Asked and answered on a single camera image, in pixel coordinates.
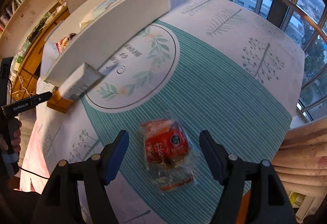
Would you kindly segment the left hand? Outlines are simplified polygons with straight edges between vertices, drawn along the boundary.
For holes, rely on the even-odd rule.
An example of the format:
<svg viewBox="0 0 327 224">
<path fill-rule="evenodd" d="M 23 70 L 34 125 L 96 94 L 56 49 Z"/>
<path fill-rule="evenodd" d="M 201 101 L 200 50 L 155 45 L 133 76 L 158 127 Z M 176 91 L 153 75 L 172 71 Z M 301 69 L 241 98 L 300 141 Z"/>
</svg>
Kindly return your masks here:
<svg viewBox="0 0 327 224">
<path fill-rule="evenodd" d="M 17 128 L 16 130 L 13 132 L 13 139 L 11 140 L 11 145 L 13 150 L 16 153 L 19 153 L 21 150 L 21 146 L 20 146 L 20 142 L 21 142 L 21 126 L 22 126 L 22 122 L 19 121 L 18 119 L 15 118 L 15 120 L 18 122 L 17 123 Z M 1 146 L 1 151 L 7 151 L 8 150 L 8 145 L 5 142 L 5 140 L 3 139 L 3 136 L 1 135 L 1 142 L 0 142 L 0 146 Z"/>
</svg>

